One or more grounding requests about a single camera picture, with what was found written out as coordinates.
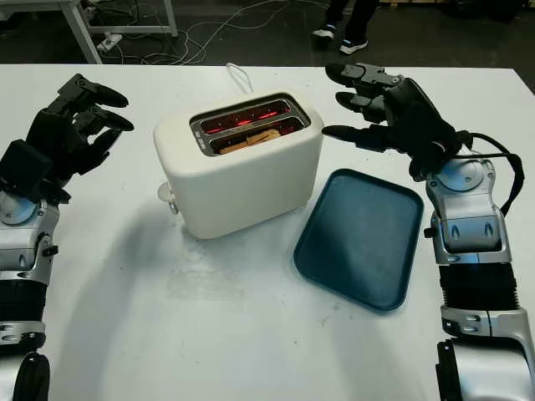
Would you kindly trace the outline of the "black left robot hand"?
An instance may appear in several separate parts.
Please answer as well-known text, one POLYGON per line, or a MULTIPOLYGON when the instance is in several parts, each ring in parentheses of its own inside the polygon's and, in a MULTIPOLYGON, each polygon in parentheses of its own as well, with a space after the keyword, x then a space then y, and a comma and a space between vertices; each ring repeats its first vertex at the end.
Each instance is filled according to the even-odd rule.
POLYGON ((52 162, 47 180, 63 187, 73 175, 100 166, 124 132, 134 125, 110 110, 125 108, 128 99, 116 90, 75 74, 57 98, 34 118, 26 142, 52 162))

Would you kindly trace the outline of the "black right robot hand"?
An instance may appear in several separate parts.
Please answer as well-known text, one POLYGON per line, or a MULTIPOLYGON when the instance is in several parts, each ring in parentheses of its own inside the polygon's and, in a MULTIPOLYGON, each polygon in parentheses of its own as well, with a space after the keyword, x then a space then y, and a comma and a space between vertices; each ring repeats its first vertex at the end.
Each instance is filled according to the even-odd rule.
POLYGON ((453 159, 463 146, 462 135, 414 79, 367 63, 331 63, 325 73, 347 89, 335 95, 336 102, 361 114, 369 127, 330 125, 323 128, 324 135, 360 149, 396 150, 431 170, 453 159))

